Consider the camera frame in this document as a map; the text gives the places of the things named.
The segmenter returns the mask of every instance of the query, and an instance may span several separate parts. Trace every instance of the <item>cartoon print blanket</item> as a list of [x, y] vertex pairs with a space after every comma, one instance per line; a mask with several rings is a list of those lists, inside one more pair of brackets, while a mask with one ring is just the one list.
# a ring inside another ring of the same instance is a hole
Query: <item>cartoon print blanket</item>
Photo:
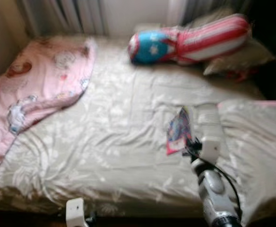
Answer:
[[95, 44], [67, 37], [32, 41], [0, 76], [0, 163], [16, 136], [86, 90]]

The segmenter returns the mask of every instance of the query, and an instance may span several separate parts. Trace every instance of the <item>floral pattern sheet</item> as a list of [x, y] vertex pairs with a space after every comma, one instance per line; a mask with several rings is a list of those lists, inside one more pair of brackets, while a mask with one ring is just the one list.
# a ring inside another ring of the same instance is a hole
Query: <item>floral pattern sheet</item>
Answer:
[[[71, 108], [21, 133], [0, 165], [0, 209], [56, 213], [83, 197], [87, 212], [102, 216], [202, 216], [190, 160], [166, 155], [169, 122], [182, 105], [261, 94], [249, 82], [208, 79], [192, 67], [135, 66], [128, 39], [95, 40], [89, 89]], [[196, 129], [209, 124], [206, 130], [222, 135], [217, 122], [215, 110]], [[236, 172], [225, 146], [219, 165]]]

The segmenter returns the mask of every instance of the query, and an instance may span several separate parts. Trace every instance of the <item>pink blanket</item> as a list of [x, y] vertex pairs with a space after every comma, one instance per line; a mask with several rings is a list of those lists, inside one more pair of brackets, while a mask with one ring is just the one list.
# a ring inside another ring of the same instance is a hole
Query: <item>pink blanket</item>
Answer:
[[53, 37], [32, 41], [0, 76], [0, 163], [16, 136], [75, 103], [88, 86], [95, 45]]

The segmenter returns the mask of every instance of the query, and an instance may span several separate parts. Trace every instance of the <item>black cable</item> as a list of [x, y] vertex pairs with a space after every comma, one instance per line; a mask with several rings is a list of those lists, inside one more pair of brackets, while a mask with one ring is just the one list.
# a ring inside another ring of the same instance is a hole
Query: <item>black cable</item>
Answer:
[[206, 164], [212, 166], [214, 169], [216, 169], [220, 174], [222, 174], [226, 180], [228, 181], [228, 183], [231, 185], [234, 193], [235, 193], [235, 196], [236, 196], [236, 200], [237, 200], [237, 205], [238, 205], [238, 216], [239, 216], [239, 220], [241, 221], [241, 218], [242, 218], [242, 210], [241, 210], [241, 204], [240, 204], [240, 199], [239, 199], [239, 195], [238, 195], [238, 192], [237, 192], [237, 189], [235, 188], [234, 184], [232, 183], [231, 179], [228, 177], [228, 174], [225, 173], [223, 170], [219, 169], [216, 165], [213, 165], [212, 163], [200, 158], [198, 155], [196, 155], [195, 153], [193, 153], [190, 148], [186, 147], [186, 150], [190, 153], [190, 155], [192, 155], [194, 158], [199, 158], [201, 161], [205, 162]]

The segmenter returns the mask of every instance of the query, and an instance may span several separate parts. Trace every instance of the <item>bed sheet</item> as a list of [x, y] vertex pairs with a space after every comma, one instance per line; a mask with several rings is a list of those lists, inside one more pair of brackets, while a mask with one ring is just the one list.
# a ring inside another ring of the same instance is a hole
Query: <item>bed sheet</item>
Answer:
[[[209, 79], [192, 67], [134, 66], [127, 39], [96, 42], [82, 98], [19, 135], [0, 165], [0, 209], [55, 213], [83, 197], [102, 216], [202, 216], [189, 159], [166, 156], [169, 121], [182, 105], [261, 94], [250, 82]], [[219, 164], [235, 171], [226, 150]]]

